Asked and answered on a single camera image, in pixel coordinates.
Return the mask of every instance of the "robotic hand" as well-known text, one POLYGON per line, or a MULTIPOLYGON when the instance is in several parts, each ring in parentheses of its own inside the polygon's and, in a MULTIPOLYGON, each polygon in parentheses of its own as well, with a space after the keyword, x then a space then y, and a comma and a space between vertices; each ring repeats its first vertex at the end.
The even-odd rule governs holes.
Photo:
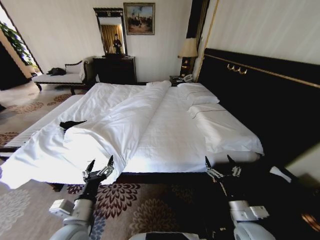
POLYGON ((95 160, 82 172, 85 186, 74 203, 61 199, 54 201, 50 207, 49 212, 64 218, 64 227, 59 229, 50 240, 89 240, 94 225, 93 212, 98 187, 114 170, 113 156, 110 157, 107 166, 99 172, 91 172, 94 164, 95 160))
POLYGON ((212 168, 207 157, 205 157, 205 166, 206 173, 215 182, 220 183, 225 196, 228 198, 230 214, 235 226, 234 238, 236 240, 275 240, 275 237, 265 228, 252 222, 267 218, 269 213, 264 206, 249 206, 241 191, 241 184, 238 179, 242 169, 229 155, 227 157, 232 166, 230 174, 222 174, 212 168))

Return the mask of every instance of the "person in mirror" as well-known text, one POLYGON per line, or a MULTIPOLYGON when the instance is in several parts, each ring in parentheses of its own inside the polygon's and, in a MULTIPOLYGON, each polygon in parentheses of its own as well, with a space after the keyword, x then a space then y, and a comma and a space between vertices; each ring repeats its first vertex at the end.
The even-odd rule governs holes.
POLYGON ((113 47, 115 48, 115 53, 116 54, 121 54, 121 41, 118 39, 118 34, 114 35, 114 40, 113 40, 113 47))

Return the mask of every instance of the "bed frame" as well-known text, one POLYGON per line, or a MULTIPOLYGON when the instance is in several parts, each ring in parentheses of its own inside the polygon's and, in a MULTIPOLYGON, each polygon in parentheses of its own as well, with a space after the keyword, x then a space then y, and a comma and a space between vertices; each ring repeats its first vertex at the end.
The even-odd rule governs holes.
MULTIPOLYGON (((262 165, 282 169, 320 141, 318 73, 320 65, 206 48, 198 82, 259 137, 262 165)), ((196 184, 205 179, 206 173, 122 173, 116 182, 196 184)))

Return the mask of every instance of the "white pillow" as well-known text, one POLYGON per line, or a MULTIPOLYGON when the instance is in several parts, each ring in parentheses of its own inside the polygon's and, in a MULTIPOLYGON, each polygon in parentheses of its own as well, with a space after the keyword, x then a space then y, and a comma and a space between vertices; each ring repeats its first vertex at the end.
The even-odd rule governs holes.
POLYGON ((82 61, 79 63, 73 64, 65 64, 65 72, 67 74, 79 74, 82 67, 82 61))
POLYGON ((205 138, 208 152, 255 152, 264 154, 259 138, 220 104, 191 106, 188 110, 205 138))
POLYGON ((217 104, 219 99, 201 83, 181 83, 177 86, 188 107, 199 104, 217 104))

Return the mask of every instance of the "hook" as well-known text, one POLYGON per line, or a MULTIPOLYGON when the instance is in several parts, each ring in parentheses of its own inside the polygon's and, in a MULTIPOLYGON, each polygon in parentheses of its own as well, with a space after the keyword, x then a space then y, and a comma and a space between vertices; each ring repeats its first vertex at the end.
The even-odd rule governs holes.
POLYGON ((244 75, 244 74, 247 74, 247 70, 248 69, 246 69, 245 71, 241 71, 241 67, 239 67, 238 72, 239 74, 244 75))
POLYGON ((245 71, 241 71, 241 67, 239 67, 238 69, 235 69, 235 65, 233 65, 232 67, 230 67, 230 64, 228 63, 228 65, 226 66, 227 69, 229 69, 230 71, 234 71, 235 73, 238 72, 241 75, 244 75, 247 73, 247 69, 245 71))
POLYGON ((228 63, 228 65, 226 66, 230 71, 231 70, 235 70, 235 66, 233 65, 231 68, 230 68, 230 64, 228 63))

